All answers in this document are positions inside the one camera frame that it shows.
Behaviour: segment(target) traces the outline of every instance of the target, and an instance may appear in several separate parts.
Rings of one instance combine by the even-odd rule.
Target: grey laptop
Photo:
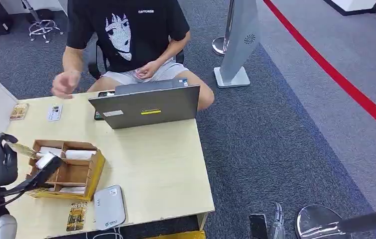
[[[113,128],[194,119],[197,115],[199,85],[173,79],[118,86],[114,96],[89,99]]]

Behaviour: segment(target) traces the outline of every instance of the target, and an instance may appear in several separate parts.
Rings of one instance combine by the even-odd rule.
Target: phone on floor
[[[251,239],[268,239],[264,214],[250,214]]]
[[[115,91],[104,91],[104,92],[99,92],[98,97],[104,97],[104,96],[113,96],[115,94]],[[94,114],[94,119],[95,120],[104,120],[103,117],[101,116],[100,113],[97,111]]]

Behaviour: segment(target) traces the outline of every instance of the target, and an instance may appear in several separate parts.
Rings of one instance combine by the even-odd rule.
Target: man's knee
[[[94,82],[94,84],[88,89],[87,92],[112,91],[118,85],[120,85],[118,81],[115,81],[110,77],[102,76],[96,82]]]
[[[207,86],[201,86],[200,89],[200,97],[198,100],[198,110],[204,110],[214,102],[214,93],[213,91]]]

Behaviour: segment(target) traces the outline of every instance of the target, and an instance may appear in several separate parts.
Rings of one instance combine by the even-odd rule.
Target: stanchion base
[[[331,210],[322,205],[309,205],[301,209],[295,222],[296,235],[299,239],[311,239],[311,237],[304,236],[304,232],[311,228],[316,228],[321,225],[339,222],[342,218]],[[327,239],[352,239],[350,234],[333,235],[324,237]]]
[[[213,40],[213,51],[219,56],[224,56],[225,52],[223,51],[223,44],[225,42],[225,37],[217,37]]]
[[[222,75],[220,74],[220,67],[214,68],[214,76],[217,80],[217,86],[219,88],[249,86],[250,79],[248,78],[245,68],[242,66],[235,77],[228,83],[223,82]]]

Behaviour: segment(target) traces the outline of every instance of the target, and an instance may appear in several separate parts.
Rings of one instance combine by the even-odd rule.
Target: man's left hand
[[[136,70],[136,76],[140,79],[151,78],[154,73],[160,68],[161,64],[159,61],[150,61],[145,66],[138,68]]]

